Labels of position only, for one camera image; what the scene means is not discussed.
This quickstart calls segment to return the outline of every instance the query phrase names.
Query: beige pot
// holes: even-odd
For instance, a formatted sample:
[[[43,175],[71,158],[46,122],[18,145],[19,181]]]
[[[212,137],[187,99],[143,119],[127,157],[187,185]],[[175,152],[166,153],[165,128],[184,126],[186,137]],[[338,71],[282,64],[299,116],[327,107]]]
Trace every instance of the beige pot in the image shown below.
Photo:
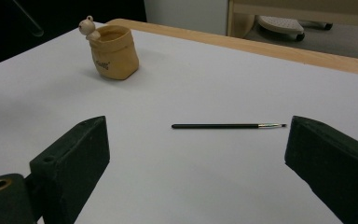
[[[112,79],[123,80],[139,67],[131,30],[116,25],[98,28],[101,37],[89,40],[92,60],[98,72]]]

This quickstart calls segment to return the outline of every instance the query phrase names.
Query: wooden table edge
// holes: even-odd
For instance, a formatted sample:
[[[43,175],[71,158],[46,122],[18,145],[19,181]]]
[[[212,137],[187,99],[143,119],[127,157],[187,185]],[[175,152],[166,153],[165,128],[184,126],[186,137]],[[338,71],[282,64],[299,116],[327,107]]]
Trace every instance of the wooden table edge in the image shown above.
[[[156,35],[166,35],[211,44],[229,49],[237,49],[269,57],[284,59],[297,63],[321,66],[344,72],[358,74],[358,59],[334,54],[321,53],[305,49],[294,49],[267,43],[255,42],[236,37],[207,34],[198,31],[175,28],[140,21],[115,19],[109,25],[120,25],[132,30],[148,32]]]

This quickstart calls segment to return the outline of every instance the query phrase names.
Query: floor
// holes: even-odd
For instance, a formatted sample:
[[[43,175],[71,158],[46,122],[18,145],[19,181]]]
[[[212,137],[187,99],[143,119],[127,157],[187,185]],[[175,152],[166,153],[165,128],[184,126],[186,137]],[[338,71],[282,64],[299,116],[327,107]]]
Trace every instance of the floor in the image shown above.
[[[296,41],[296,35],[284,35],[262,31],[255,22],[251,32],[244,38],[259,42],[282,45],[291,48],[309,49],[324,53],[358,58],[358,26],[333,24],[331,30],[324,29],[325,23],[300,21],[305,30],[305,38]]]

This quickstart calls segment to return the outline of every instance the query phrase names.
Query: metal ferrule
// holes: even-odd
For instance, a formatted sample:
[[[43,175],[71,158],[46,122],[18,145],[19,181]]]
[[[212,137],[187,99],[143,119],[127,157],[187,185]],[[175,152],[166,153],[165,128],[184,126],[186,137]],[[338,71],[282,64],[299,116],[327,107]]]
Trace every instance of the metal ferrule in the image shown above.
[[[281,128],[281,124],[275,124],[275,123],[265,123],[265,124],[259,124],[258,128],[267,129],[267,128]]]

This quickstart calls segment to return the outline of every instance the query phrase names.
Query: white table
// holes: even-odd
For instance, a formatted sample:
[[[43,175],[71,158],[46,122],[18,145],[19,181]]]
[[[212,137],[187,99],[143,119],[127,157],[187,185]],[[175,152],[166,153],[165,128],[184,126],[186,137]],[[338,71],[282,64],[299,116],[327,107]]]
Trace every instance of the white table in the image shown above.
[[[141,65],[125,81],[96,73],[78,30],[0,63],[0,175],[28,175],[57,138],[105,115],[112,159],[76,223],[340,223],[284,164],[290,128],[171,125],[299,115],[358,140],[358,75],[132,34]]]

